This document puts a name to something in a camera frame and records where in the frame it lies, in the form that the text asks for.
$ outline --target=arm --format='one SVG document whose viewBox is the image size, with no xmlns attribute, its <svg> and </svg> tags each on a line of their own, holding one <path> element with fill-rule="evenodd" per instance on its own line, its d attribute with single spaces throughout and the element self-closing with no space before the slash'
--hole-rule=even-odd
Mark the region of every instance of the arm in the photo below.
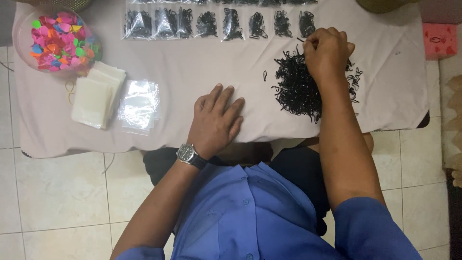
<svg viewBox="0 0 462 260">
<path fill-rule="evenodd" d="M 187 143 L 194 144 L 197 153 L 206 160 L 237 136 L 243 121 L 239 114 L 244 99 L 236 100 L 225 109 L 234 88 L 228 87 L 224 91 L 222 88 L 218 84 L 194 106 Z M 186 191 L 198 173 L 196 167 L 177 160 L 133 215 L 110 259 L 140 246 L 163 248 L 176 224 Z"/>
<path fill-rule="evenodd" d="M 321 28 L 304 43 L 305 62 L 322 97 L 319 152 L 332 210 L 354 197 L 370 197 L 385 205 L 377 170 L 354 115 L 345 78 L 354 51 L 347 34 Z"/>
</svg>

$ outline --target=shirt sleeve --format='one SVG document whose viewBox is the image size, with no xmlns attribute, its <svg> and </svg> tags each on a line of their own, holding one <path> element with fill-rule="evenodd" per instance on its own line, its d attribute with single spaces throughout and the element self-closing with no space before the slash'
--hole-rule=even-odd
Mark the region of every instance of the shirt sleeve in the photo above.
<svg viewBox="0 0 462 260">
<path fill-rule="evenodd" d="M 114 260 L 165 260 L 162 248 L 131 248 L 118 255 Z"/>
<path fill-rule="evenodd" d="M 334 212 L 335 248 L 349 259 L 419 259 L 417 250 L 373 198 L 351 198 Z"/>
</svg>

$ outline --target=blue shirt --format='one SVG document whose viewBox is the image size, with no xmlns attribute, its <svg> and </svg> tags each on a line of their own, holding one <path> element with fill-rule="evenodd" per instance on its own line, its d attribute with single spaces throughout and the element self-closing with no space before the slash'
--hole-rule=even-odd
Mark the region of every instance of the blue shirt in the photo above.
<svg viewBox="0 0 462 260">
<path fill-rule="evenodd" d="M 308 197 L 264 163 L 207 165 L 183 207 L 172 259 L 421 259 L 375 199 L 352 198 L 334 212 L 335 248 L 316 234 Z M 162 248 L 132 248 L 117 260 L 163 260 Z"/>
</svg>

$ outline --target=dark trousers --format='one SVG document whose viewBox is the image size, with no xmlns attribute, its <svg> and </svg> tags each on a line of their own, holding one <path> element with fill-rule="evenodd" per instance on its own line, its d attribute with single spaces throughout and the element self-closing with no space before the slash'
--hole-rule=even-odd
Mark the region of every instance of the dark trousers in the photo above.
<svg viewBox="0 0 462 260">
<path fill-rule="evenodd" d="M 146 171 L 154 186 L 175 163 L 177 150 L 178 148 L 161 148 L 148 151 L 143 157 Z M 228 166 L 216 156 L 209 162 L 217 166 Z M 284 149 L 269 166 L 308 196 L 316 210 L 316 232 L 319 236 L 326 234 L 327 226 L 323 218 L 330 210 L 330 206 L 322 177 L 319 153 L 308 147 Z"/>
</svg>

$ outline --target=hand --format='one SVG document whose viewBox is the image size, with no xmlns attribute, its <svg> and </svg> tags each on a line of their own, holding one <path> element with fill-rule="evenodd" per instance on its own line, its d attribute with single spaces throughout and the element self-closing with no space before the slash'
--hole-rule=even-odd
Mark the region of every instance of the hand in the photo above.
<svg viewBox="0 0 462 260">
<path fill-rule="evenodd" d="M 240 116 L 244 98 L 239 98 L 226 109 L 234 87 L 223 90 L 218 84 L 210 94 L 200 97 L 194 104 L 194 119 L 187 143 L 193 144 L 200 157 L 209 160 L 231 143 L 241 129 Z"/>
<path fill-rule="evenodd" d="M 345 78 L 347 60 L 354 48 L 355 45 L 348 42 L 347 34 L 334 27 L 319 28 L 306 39 L 303 43 L 305 63 L 318 87 L 322 87 L 326 80 Z"/>
</svg>

